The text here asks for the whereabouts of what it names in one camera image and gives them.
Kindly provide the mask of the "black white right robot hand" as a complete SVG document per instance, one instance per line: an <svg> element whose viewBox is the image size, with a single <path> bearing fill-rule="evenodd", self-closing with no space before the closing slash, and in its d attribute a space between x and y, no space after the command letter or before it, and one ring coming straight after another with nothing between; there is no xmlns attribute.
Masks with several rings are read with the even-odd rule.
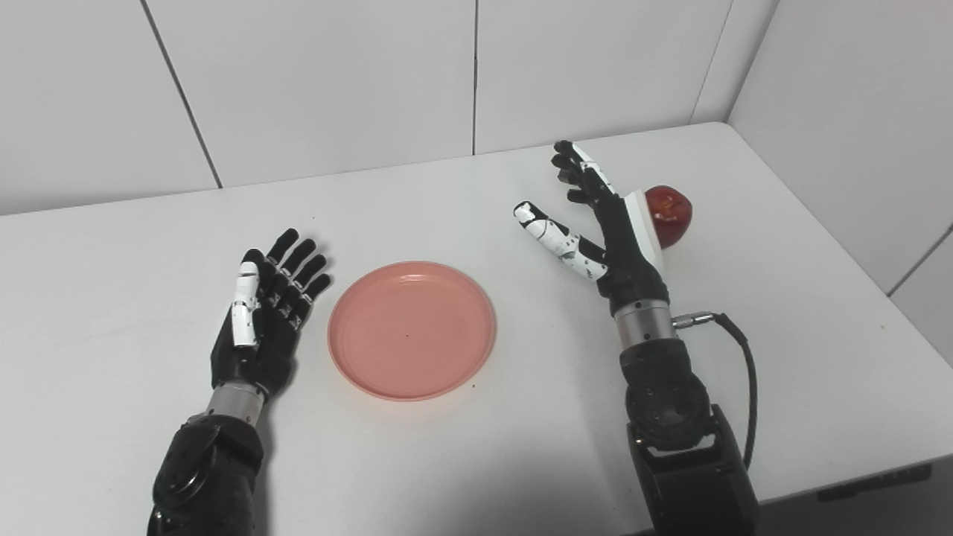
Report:
<svg viewBox="0 0 953 536"><path fill-rule="evenodd" d="M518 203L513 214L520 226L563 265L596 284L608 299L610 312L639 301L670 302L669 289L657 268L650 264L632 224L627 207L605 173L574 142L554 143L552 165L558 179L570 186L567 198L587 205L595 214L605 244L572 232L530 201Z"/></svg>

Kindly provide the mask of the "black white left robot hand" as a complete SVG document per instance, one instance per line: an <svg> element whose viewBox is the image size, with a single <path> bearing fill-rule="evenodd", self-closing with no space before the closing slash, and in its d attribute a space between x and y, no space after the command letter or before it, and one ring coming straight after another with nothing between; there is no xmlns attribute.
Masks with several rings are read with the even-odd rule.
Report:
<svg viewBox="0 0 953 536"><path fill-rule="evenodd" d="M256 292L260 306L252 314L258 340L240 347L232 336L232 321L226 318L212 346L211 386L247 383L269 403L293 376L300 330L316 297L330 286L331 276L324 271L328 261L317 252L316 241L300 238L294 228L279 235L268 253L249 249L243 261L255 264L260 275Z"/></svg>

